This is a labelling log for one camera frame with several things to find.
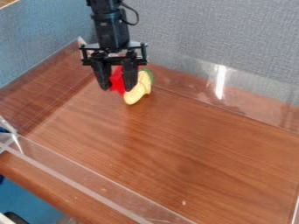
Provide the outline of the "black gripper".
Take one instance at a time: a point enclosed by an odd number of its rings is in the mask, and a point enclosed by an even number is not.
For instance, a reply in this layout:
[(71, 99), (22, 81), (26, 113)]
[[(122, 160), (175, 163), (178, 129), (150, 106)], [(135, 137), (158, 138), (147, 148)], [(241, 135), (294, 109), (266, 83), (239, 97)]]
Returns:
[(110, 80), (111, 66), (123, 67), (126, 91), (132, 90), (138, 82), (138, 67), (148, 65), (147, 47), (147, 43), (130, 41), (120, 48), (106, 50), (99, 47), (99, 43), (87, 44), (84, 41), (79, 42), (82, 64), (90, 66), (91, 61), (95, 60), (92, 69), (98, 84), (104, 91), (112, 86)]

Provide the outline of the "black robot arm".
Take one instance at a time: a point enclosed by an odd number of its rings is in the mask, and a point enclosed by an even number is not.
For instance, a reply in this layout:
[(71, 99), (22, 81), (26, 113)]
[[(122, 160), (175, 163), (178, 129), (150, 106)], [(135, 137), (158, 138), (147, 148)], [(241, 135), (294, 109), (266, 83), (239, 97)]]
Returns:
[(91, 66), (103, 90), (112, 87), (112, 67), (120, 66), (126, 91), (138, 83), (140, 66), (148, 64), (147, 43), (132, 41), (130, 25), (138, 25), (139, 13), (124, 0), (87, 0), (98, 42), (79, 46), (82, 64)]

